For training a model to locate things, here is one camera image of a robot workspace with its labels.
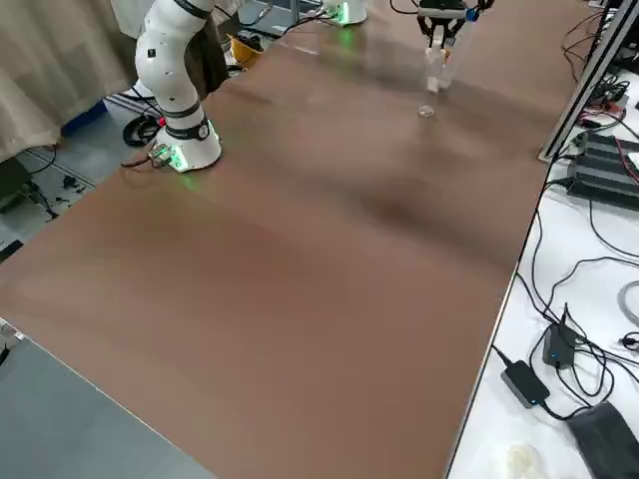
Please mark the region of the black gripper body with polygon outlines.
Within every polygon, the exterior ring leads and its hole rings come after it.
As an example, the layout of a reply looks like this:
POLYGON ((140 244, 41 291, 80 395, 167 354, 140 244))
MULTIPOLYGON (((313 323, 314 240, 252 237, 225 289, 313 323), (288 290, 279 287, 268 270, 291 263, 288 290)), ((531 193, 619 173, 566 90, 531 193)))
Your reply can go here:
POLYGON ((417 12, 429 19, 464 19, 467 7, 462 0, 420 0, 417 12))

